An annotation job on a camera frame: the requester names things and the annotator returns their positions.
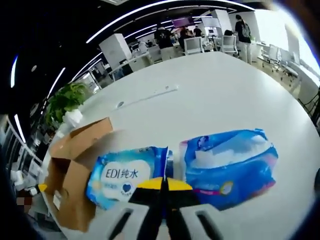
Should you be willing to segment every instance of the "open cardboard box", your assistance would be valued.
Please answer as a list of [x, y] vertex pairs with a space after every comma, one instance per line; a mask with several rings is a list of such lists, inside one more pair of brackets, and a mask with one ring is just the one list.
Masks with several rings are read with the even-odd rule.
[[[97, 157], [106, 149], [96, 143], [112, 131], [105, 118], [72, 131], [50, 148], [45, 195], [62, 227], [86, 232], [95, 217], [96, 205], [85, 190]], [[58, 204], [55, 191], [61, 195]]]

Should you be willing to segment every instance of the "wet wipes package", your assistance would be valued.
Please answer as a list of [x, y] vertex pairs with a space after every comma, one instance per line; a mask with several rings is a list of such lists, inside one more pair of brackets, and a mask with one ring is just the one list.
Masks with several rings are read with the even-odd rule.
[[260, 195], [276, 181], [278, 154], [261, 129], [235, 130], [180, 143], [184, 180], [219, 210]]
[[150, 146], [98, 157], [86, 196], [105, 210], [116, 201], [127, 202], [138, 184], [164, 176], [167, 150]]

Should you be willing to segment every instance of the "office floor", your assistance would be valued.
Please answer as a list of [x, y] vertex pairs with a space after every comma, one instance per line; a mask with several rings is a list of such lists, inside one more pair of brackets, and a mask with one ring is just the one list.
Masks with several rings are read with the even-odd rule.
[[[268, 74], [270, 77], [272, 77], [275, 81], [280, 83], [289, 92], [289, 90], [291, 89], [291, 87], [290, 87], [290, 83], [291, 83], [290, 79], [291, 79], [291, 77], [288, 77], [287, 75], [284, 75], [282, 80], [281, 80], [281, 75], [282, 75], [281, 71], [272, 72], [271, 65], [269, 63], [264, 62], [264, 67], [262, 67], [262, 63], [263, 63], [263, 61], [258, 59], [258, 61], [257, 62], [253, 62], [252, 65], [254, 67], [256, 67], [257, 69], [259, 69], [259, 70], [265, 72], [266, 74]], [[294, 90], [294, 92], [292, 94], [295, 99], [298, 98], [299, 92], [300, 92], [300, 85]]]

